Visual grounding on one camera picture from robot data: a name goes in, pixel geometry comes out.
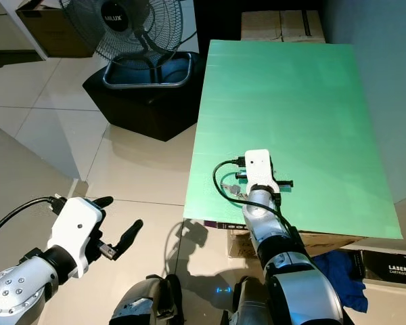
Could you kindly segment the black left robot leg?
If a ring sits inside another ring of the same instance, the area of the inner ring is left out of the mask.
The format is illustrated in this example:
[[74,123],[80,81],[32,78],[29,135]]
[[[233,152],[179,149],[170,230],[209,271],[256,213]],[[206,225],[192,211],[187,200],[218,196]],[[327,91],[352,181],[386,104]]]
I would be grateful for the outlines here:
[[178,276],[146,276],[123,295],[108,325],[184,325],[181,300]]

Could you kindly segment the black robot leg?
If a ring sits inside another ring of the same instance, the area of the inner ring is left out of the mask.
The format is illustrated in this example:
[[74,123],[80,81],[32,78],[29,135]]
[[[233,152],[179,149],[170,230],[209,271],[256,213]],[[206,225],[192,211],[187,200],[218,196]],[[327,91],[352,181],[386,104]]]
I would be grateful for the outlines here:
[[178,276],[146,276],[123,295],[108,325],[184,325],[181,300]]
[[258,278],[243,276],[233,287],[233,304],[223,311],[221,325],[273,325],[269,297]]

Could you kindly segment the purple printed box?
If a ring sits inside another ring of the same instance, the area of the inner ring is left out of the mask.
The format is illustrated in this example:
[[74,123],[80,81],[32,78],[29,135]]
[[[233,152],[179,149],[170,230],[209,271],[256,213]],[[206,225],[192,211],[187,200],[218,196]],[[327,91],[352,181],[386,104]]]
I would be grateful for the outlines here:
[[203,221],[206,227],[221,229],[221,230],[248,230],[248,226],[244,223],[227,223],[219,221]]

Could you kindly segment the green corrugated plastic sheet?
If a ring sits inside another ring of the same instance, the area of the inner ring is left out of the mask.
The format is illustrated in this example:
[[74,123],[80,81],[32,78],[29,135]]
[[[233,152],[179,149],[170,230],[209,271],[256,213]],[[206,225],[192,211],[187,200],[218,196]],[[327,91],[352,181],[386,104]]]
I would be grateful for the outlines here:
[[184,217],[243,223],[212,171],[256,149],[294,182],[281,212],[298,229],[402,238],[351,46],[211,41]]

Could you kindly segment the large brown cardboard box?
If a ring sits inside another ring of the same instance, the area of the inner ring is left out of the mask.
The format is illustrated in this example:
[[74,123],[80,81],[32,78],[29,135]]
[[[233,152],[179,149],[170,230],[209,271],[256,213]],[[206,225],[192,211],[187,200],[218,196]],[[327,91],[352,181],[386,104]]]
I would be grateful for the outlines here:
[[[349,236],[319,232],[299,232],[305,250],[312,257],[320,256],[330,251],[339,250],[343,246],[354,244],[365,239],[365,236]],[[257,258],[256,251],[250,241],[249,230],[228,231],[227,256],[231,258]]]

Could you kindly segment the black hexagonal box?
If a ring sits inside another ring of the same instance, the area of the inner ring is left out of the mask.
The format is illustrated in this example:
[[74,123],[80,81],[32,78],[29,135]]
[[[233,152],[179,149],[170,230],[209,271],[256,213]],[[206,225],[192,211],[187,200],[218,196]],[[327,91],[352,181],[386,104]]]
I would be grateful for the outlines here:
[[179,51],[155,69],[110,63],[84,83],[97,109],[111,125],[168,142],[199,118],[206,58]]

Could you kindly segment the blue cloth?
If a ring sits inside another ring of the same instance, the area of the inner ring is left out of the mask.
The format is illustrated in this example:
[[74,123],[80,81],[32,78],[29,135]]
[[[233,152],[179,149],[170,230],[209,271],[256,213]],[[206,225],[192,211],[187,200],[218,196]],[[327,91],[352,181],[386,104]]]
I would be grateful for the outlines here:
[[343,306],[367,313],[368,300],[364,293],[366,285],[355,270],[353,257],[348,251],[326,252],[313,257],[313,260],[335,288]]

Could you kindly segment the black right robot leg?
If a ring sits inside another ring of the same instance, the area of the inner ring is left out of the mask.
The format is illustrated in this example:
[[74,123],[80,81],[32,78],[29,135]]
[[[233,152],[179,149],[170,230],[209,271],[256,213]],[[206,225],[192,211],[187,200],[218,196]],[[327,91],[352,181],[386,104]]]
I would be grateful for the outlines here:
[[221,325],[273,325],[269,297],[258,278],[243,276],[233,287],[233,304],[223,311]]

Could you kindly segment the black laser toner box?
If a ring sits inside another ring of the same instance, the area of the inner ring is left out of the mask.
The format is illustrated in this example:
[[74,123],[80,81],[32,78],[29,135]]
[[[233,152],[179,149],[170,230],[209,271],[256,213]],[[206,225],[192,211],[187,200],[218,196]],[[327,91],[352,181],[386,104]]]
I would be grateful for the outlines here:
[[359,256],[366,280],[406,285],[406,255],[363,250]]

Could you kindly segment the closed tan cardboard box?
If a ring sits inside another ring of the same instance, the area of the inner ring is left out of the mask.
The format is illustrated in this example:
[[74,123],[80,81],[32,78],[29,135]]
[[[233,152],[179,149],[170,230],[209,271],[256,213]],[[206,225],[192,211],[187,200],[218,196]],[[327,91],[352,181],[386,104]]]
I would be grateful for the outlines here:
[[240,40],[327,43],[317,10],[244,12]]

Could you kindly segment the black cabinet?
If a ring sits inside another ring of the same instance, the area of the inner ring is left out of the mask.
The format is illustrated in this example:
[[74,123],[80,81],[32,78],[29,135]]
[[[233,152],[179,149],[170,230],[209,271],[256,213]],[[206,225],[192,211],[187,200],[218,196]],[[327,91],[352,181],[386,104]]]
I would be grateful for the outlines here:
[[323,0],[194,0],[194,15],[200,55],[208,61],[212,41],[216,49],[227,41],[240,40],[244,12],[319,10]]

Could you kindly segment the open brown cardboard box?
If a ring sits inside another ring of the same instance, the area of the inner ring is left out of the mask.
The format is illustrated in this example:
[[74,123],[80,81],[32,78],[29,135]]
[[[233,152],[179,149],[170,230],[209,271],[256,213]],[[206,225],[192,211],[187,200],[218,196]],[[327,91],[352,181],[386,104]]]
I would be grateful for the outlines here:
[[93,50],[79,37],[60,0],[22,0],[17,16],[49,57],[83,58]]

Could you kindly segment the white cabinet panel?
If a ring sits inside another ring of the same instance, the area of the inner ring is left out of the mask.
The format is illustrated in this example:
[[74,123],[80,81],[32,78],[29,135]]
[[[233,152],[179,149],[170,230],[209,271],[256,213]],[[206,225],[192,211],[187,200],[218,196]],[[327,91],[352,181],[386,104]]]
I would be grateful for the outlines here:
[[26,42],[28,43],[27,49],[34,50],[38,53],[41,61],[46,61],[49,56],[43,51],[42,47],[38,44],[38,41],[30,34],[30,31],[27,29],[24,22],[17,15],[16,10],[20,8],[22,4],[29,2],[30,0],[0,0],[2,8],[8,15],[8,18],[11,19],[12,24],[17,28],[18,34],[21,34]]

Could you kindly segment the grey drawer cabinet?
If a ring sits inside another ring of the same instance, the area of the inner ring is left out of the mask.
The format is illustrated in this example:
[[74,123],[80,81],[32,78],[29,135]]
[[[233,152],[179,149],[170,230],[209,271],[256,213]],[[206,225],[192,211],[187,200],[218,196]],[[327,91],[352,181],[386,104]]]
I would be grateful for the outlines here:
[[32,43],[8,14],[0,15],[0,68],[14,63],[41,61]]

